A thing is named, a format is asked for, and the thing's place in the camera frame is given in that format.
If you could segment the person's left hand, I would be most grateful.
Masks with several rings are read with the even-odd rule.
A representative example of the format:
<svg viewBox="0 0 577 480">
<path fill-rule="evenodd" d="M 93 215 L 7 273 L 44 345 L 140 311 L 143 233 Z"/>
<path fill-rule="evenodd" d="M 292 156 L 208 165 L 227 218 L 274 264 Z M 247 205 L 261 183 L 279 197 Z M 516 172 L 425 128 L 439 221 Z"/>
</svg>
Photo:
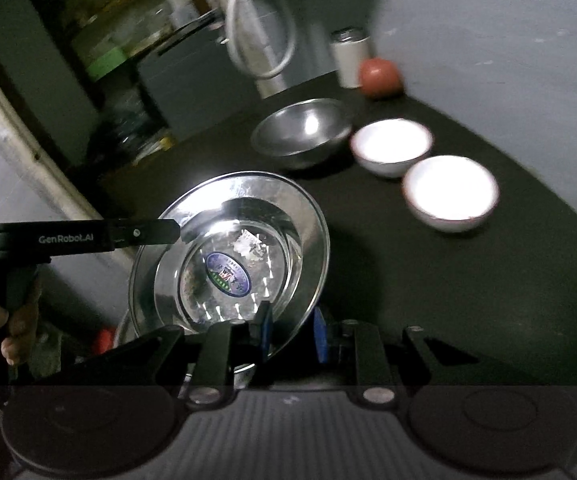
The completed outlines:
<svg viewBox="0 0 577 480">
<path fill-rule="evenodd" d="M 8 366 L 26 361 L 37 341 L 39 299 L 36 270 L 0 272 L 0 353 Z"/>
</svg>

